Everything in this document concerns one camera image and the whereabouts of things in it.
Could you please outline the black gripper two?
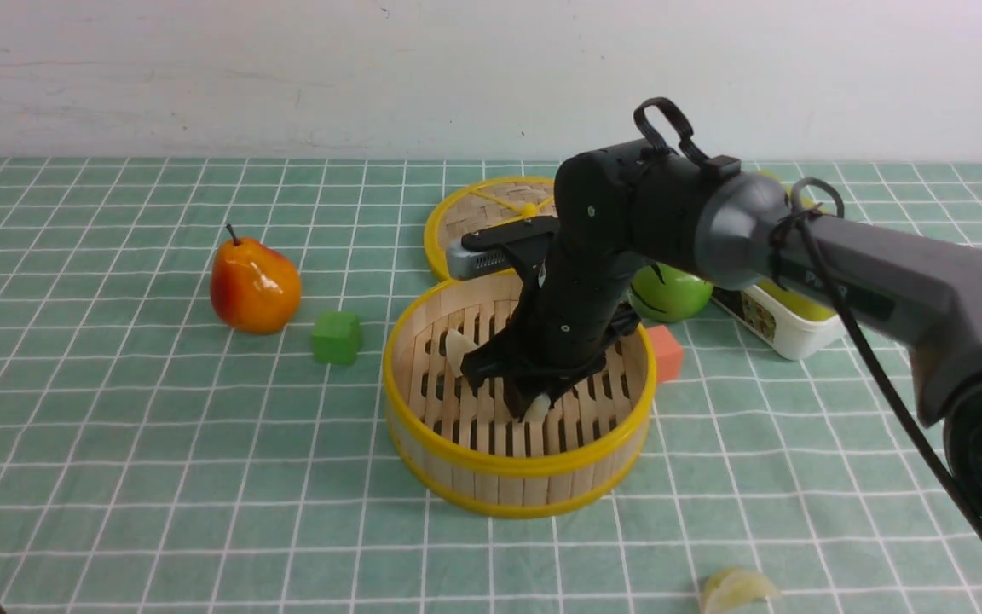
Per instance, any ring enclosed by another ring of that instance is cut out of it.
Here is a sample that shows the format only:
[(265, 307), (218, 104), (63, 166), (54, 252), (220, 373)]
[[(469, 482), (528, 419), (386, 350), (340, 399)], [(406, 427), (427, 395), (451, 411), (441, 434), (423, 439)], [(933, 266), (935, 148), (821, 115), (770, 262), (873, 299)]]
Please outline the black gripper two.
[(468, 354), (476, 390), (503, 384), (517, 422), (539, 394), (563, 393), (604, 368), (605, 350), (638, 326), (622, 296), (659, 262), (696, 267), (695, 230), (713, 198), (713, 160), (643, 141), (570, 157), (554, 179), (557, 236), (522, 281), (503, 330)]

